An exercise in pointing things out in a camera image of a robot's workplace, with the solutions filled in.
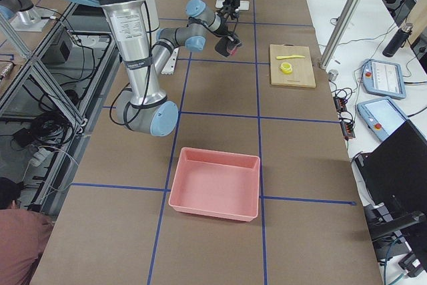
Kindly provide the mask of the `pink plastic bin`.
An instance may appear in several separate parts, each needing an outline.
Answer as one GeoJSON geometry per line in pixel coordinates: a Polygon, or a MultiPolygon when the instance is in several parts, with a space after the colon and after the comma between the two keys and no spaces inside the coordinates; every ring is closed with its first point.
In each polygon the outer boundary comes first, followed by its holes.
{"type": "Polygon", "coordinates": [[[177,212],[251,222],[258,216],[258,156],[182,148],[168,204],[177,212]]]}

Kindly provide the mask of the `bamboo cutting board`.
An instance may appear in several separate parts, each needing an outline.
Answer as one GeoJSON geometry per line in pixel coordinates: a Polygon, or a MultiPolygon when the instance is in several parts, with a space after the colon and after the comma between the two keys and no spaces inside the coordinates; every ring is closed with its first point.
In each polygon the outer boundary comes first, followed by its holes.
{"type": "Polygon", "coordinates": [[[272,85],[316,87],[309,47],[270,44],[269,54],[272,85]]]}

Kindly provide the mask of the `teach pendant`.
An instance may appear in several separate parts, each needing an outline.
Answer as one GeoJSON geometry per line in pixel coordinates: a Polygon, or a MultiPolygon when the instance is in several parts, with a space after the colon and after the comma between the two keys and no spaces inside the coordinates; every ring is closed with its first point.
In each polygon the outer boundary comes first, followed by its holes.
{"type": "Polygon", "coordinates": [[[408,120],[408,116],[388,96],[358,103],[356,109],[380,141],[386,140],[408,120]]]}
{"type": "Polygon", "coordinates": [[[367,59],[362,66],[362,83],[373,95],[406,98],[402,70],[397,63],[367,59]]]}

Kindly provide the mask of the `yellow lemon slices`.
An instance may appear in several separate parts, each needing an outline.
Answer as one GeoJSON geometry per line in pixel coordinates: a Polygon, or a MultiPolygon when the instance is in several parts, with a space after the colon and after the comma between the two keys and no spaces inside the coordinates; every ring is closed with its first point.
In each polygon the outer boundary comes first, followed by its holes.
{"type": "Polygon", "coordinates": [[[280,71],[283,74],[289,75],[293,72],[293,67],[291,63],[283,62],[280,64],[280,71]]]}

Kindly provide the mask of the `black water bottle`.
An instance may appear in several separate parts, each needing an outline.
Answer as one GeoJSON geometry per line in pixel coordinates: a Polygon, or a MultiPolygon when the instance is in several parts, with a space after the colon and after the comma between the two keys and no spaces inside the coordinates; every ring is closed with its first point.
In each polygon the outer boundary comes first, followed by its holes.
{"type": "Polygon", "coordinates": [[[382,55],[385,57],[393,57],[399,48],[408,40],[412,33],[413,26],[411,22],[403,23],[383,50],[382,55]]]}

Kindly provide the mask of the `aluminium frame post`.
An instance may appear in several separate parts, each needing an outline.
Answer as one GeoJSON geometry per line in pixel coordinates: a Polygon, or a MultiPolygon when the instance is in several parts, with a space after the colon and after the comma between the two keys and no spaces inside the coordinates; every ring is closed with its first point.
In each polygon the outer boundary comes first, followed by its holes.
{"type": "Polygon", "coordinates": [[[322,54],[322,57],[319,62],[319,66],[322,69],[327,68],[329,62],[332,59],[332,56],[338,45],[340,43],[341,38],[343,37],[346,28],[359,4],[360,0],[347,0],[342,12],[338,18],[338,21],[335,25],[335,28],[331,34],[331,37],[326,45],[326,48],[322,54]]]}

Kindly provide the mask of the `person in red shirt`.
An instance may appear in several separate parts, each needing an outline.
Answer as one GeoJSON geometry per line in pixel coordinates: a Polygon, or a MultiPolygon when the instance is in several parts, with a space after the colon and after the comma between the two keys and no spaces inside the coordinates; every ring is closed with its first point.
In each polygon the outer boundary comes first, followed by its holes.
{"type": "Polygon", "coordinates": [[[29,284],[53,231],[49,216],[20,208],[21,189],[1,178],[1,283],[29,284]]]}

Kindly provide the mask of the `black laptop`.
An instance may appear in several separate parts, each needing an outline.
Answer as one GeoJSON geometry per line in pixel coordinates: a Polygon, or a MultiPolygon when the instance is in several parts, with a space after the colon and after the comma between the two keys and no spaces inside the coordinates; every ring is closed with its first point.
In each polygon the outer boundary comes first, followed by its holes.
{"type": "Polygon", "coordinates": [[[374,203],[426,213],[426,138],[410,120],[355,162],[374,203]]]}

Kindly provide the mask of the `black power strip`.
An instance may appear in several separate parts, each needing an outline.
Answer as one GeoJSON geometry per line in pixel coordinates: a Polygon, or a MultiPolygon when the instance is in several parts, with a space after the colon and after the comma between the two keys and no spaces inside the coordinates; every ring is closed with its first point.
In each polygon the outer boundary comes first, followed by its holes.
{"type": "Polygon", "coordinates": [[[333,100],[344,139],[346,141],[354,139],[356,137],[354,133],[355,121],[346,107],[346,100],[338,96],[335,96],[333,100]]]}

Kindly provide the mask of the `white rectangular tray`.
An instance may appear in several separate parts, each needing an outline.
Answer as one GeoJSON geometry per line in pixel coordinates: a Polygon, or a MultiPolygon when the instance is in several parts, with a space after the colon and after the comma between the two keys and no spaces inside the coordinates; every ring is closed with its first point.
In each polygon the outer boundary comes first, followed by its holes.
{"type": "MultiPolygon", "coordinates": [[[[215,8],[221,9],[224,6],[225,0],[216,0],[215,8]]],[[[240,1],[240,6],[238,7],[239,11],[249,11],[250,2],[249,1],[240,1]]]]}

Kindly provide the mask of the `upper teach pendant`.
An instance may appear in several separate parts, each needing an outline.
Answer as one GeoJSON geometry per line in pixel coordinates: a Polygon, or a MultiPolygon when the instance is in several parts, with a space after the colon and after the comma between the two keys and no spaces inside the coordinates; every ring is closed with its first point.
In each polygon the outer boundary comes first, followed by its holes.
{"type": "Polygon", "coordinates": [[[373,95],[406,98],[402,70],[397,63],[367,59],[362,66],[362,83],[373,95]]]}

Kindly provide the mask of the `grey wiping cloth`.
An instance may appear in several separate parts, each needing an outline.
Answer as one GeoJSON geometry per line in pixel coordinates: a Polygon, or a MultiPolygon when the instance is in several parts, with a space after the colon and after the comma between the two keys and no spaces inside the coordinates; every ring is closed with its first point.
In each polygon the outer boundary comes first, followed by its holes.
{"type": "Polygon", "coordinates": [[[241,46],[242,42],[237,35],[229,35],[220,38],[216,43],[215,50],[223,57],[229,57],[234,55],[241,46]]]}

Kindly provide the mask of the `yellow plastic knife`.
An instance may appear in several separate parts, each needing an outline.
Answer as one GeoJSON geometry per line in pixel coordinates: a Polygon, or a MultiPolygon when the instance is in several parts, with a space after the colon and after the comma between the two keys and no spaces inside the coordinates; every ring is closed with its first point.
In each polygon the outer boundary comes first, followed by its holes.
{"type": "Polygon", "coordinates": [[[304,56],[304,55],[296,55],[296,54],[293,54],[293,55],[278,55],[278,56],[276,56],[277,60],[282,60],[282,59],[304,59],[304,58],[306,58],[306,56],[304,56]]]}

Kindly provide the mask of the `lower teach pendant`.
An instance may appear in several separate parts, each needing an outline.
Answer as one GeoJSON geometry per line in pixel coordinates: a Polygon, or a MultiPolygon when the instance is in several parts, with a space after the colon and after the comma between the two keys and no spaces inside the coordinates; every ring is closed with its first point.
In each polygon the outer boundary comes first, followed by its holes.
{"type": "Polygon", "coordinates": [[[356,109],[380,141],[386,140],[408,120],[408,116],[388,96],[358,103],[356,109]]]}

